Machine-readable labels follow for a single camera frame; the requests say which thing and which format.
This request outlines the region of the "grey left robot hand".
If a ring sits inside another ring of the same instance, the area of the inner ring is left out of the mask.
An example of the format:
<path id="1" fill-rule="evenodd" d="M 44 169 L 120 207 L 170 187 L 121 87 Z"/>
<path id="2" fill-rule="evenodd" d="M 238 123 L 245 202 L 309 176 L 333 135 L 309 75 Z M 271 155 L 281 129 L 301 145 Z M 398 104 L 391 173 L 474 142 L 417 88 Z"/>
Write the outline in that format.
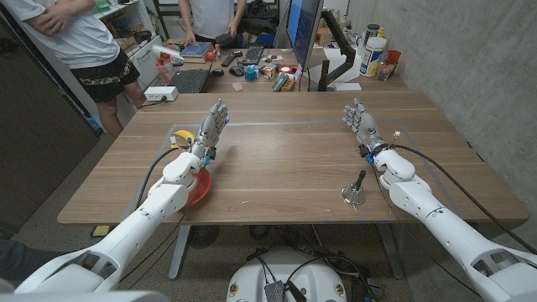
<path id="1" fill-rule="evenodd" d="M 214 159 L 219 135 L 228 122 L 227 105 L 222 104 L 222 100 L 218 99 L 197 128 L 190 152 L 202 161 L 206 158 Z"/>

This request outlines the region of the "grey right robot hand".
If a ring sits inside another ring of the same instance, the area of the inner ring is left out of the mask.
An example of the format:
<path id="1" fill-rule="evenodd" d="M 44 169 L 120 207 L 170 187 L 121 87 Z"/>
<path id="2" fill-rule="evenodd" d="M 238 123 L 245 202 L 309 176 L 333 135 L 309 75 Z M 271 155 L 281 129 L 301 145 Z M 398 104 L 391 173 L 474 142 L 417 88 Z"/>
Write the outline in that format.
<path id="1" fill-rule="evenodd" d="M 368 154 L 386 149 L 387 143 L 383 140 L 373 116 L 357 97 L 353 101 L 352 106 L 344 106 L 342 121 L 355 134 L 358 145 Z"/>

